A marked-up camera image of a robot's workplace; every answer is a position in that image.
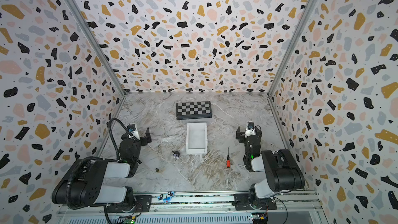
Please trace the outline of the red black screwdriver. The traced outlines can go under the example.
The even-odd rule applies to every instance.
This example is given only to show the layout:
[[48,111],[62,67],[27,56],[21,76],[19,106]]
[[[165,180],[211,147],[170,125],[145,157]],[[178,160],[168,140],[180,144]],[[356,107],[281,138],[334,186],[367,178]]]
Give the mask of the red black screwdriver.
[[227,148],[227,168],[231,167],[230,155],[229,155],[229,147]]

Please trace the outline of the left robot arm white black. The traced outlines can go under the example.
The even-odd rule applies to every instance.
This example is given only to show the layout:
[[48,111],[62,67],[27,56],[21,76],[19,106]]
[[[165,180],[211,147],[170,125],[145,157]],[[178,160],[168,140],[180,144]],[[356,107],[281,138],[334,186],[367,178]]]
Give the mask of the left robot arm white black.
[[77,159],[55,187],[51,200],[70,209],[106,206],[109,212],[141,212],[143,207],[129,186],[110,186],[107,179],[132,178],[141,164],[143,146],[151,143],[150,130],[140,137],[133,125],[122,136],[118,159]]

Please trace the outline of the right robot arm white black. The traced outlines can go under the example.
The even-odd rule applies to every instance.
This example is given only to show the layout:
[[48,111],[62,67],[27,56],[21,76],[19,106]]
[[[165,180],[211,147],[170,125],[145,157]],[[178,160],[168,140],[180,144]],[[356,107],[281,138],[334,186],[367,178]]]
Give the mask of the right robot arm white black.
[[265,179],[252,184],[248,193],[234,195],[237,211],[275,209],[276,195],[304,189],[304,175],[288,149],[261,150],[262,130],[258,125],[248,122],[246,130],[236,130],[235,138],[244,144],[245,168],[265,173]]

